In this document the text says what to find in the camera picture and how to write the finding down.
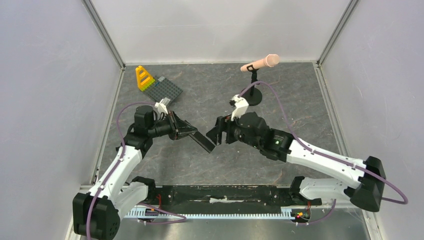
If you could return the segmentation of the black remote with buttons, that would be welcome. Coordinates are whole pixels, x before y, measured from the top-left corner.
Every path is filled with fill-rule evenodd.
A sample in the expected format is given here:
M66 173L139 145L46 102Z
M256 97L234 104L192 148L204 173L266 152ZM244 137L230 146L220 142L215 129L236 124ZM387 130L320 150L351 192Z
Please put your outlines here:
M208 153L211 153L216 147L213 142L211 142L199 131L190 133L189 136Z

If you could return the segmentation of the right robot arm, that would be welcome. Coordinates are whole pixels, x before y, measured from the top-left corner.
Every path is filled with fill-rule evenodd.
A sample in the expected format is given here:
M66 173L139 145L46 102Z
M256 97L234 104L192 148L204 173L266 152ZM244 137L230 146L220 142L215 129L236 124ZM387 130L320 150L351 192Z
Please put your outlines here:
M296 177L288 191L289 199L295 204L322 198L342 199L365 211L380 210L386 175L379 158L350 158L308 143L301 144L291 133L269 127L255 112L234 120L230 115L219 116L206 135L220 145L223 133L226 144L242 142L268 159L301 165L329 176Z

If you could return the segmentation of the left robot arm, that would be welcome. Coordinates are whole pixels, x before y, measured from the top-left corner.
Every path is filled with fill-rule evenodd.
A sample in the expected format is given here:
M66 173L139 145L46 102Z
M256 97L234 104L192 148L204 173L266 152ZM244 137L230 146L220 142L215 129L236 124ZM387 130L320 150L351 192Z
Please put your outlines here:
M87 239L112 240L123 218L140 202L152 204L157 198L155 182L136 177L124 188L134 168L143 160L153 140L169 136L179 140L197 132L197 128L180 119L172 110L157 111L150 104L140 105L134 113L134 122L125 135L117 155L101 176L87 191L77 193L72 201L73 230Z

